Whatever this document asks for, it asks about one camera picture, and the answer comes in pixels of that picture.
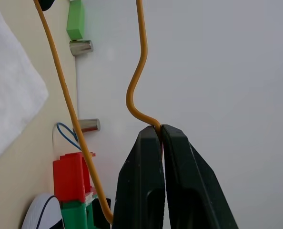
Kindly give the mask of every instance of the green block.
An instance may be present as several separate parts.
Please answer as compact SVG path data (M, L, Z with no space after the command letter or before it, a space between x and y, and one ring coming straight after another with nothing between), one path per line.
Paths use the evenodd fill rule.
M77 201L74 202L74 207L67 204L66 208L61 209L65 228L88 229L85 203L80 203L77 206Z
M86 207L86 217L88 222L88 229L95 229L92 204Z
M84 36L84 6L82 0L70 1L66 31L72 41Z

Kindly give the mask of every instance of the white towel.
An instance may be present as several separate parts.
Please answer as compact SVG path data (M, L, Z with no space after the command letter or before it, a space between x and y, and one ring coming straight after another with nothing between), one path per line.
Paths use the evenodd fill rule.
M45 83L0 13L0 155L47 97Z

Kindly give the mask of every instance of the red block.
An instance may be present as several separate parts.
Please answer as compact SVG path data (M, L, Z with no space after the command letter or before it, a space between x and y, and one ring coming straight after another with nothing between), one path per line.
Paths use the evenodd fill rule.
M55 196L60 202L85 202L91 191L90 175L81 152L66 154L52 163Z

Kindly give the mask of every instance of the yellow wire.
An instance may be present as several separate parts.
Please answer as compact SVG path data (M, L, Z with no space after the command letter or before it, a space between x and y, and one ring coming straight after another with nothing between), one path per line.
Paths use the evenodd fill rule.
M43 11L41 9L41 6L39 4L39 0L34 0L34 3L36 5L36 9L38 11L39 17L41 19L41 22L43 24L48 42L50 44L50 48L51 48L51 53L55 62L55 66L56 66L56 70L58 73L58 78L61 84L61 88L63 90L63 95L64 95L64 99L66 102L66 105L68 107L70 116L71 116L71 121L72 124L74 126L74 130L77 134L77 138L79 141L79 144L81 146L81 151L83 154L83 157L85 158L86 164L88 166L92 181L94 183L94 186L96 188L97 194L98 194L98 199L101 205L101 209L102 212L105 216L105 218L107 219L107 221L112 224L113 223L113 214L109 208L109 205L107 203L106 200L106 196L104 194L104 191L102 189L98 174L96 172L95 166L93 164L93 161L91 159L91 155L89 153L87 144L85 142L84 136L82 134L80 125L78 123L78 119L74 110L74 107L72 105L71 102L71 97L64 79L64 75L63 75L63 71L61 68L61 64L60 64L60 60L58 58L58 53L50 32L50 29L48 27L48 24L46 22L46 19L44 17ZM137 119L146 122L150 125L153 125L155 127L155 130L158 134L158 136L160 136L160 131L161 131L161 124L154 118L151 118L143 113L141 113L140 111L138 111L136 109L136 107L134 106L134 102L133 102L133 94L134 94L134 90L136 87L136 84L141 76L141 73L143 71L143 68L145 66L146 60L147 60L147 53L148 53L148 45L147 45L147 36L146 36L146 29L145 29L145 22L144 22L144 15L143 15L143 7L142 7L142 0L136 0L136 6L137 6L137 16L138 16L138 24L139 24L139 32L140 32L140 40L141 40L141 57L139 60L139 63L136 67L136 70L134 72L134 75L131 79L130 85L128 87L128 91L127 91L127 96L126 96L126 104L127 107L129 109L129 111L131 112L131 114L136 117Z
M134 90L136 87L136 84L141 76L142 70L145 66L146 60L147 60L147 54L148 54L148 44L147 44L147 35L146 35L146 28L145 28L145 20L143 15L143 7L142 7L142 0L136 0L136 6L137 6L137 17L138 17L138 26L140 31L140 41L141 41L141 57L138 62L138 65L136 67L136 70L134 72L134 75L131 79L131 82L129 84L128 90L127 90L127 97L126 97L126 103L127 108L131 112L131 114L150 125L153 125L155 127L157 135L161 136L161 124L154 118L151 118L140 111L136 109L133 102L133 95Z
M49 29L48 24L47 24L47 22L45 20L43 11L42 11L41 6L39 4L39 0L34 0L34 3L36 5L38 14L40 16L40 19L42 21L42 24L43 24L43 27L44 27L44 30L45 30L45 33L46 33L46 36L47 36L47 39L48 39L48 42L49 42L50 47L51 47L51 53L52 53L52 56L53 56L53 59L54 59L54 62L55 62L55 66L56 66L56 69L57 69L57 73L58 73L59 81L60 81L60 84L61 84L61 88L63 90L63 95L64 95L64 98L65 98L65 101L66 101L66 105L67 105L67 108L68 108L68 110L70 112L71 121L73 123L74 130L75 130L75 132L77 134L77 137L78 137L78 140L79 140L79 144L80 144L80 147L81 147L81 151L83 153L83 157L85 158L85 161L86 161L86 164L88 166L88 169L89 169L92 181L93 181L94 186L96 188L102 212L103 212L105 218L107 219L107 221L110 224L112 224L113 223L113 214L112 214L112 212L111 212L111 210L109 208L109 205L108 205L108 202L106 200L106 196L104 194L104 191L102 189L102 186L101 186L98 174L97 174L95 166L94 166L94 164L92 162L90 152L88 150L87 144L86 144L85 139L83 137L80 125L78 123L78 119L77 119L77 116L75 114L75 110L74 110L73 104L71 102L71 97L70 97L70 94L69 94L69 90L68 90L67 85L65 83L65 79L64 79L63 72L62 72L60 60L58 58L57 50L56 50L53 38L51 36L50 29Z

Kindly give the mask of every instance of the white shoe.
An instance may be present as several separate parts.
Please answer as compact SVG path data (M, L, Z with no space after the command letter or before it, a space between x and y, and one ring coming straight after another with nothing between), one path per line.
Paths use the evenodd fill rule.
M52 194L40 194L31 203L22 229L64 229L60 204Z

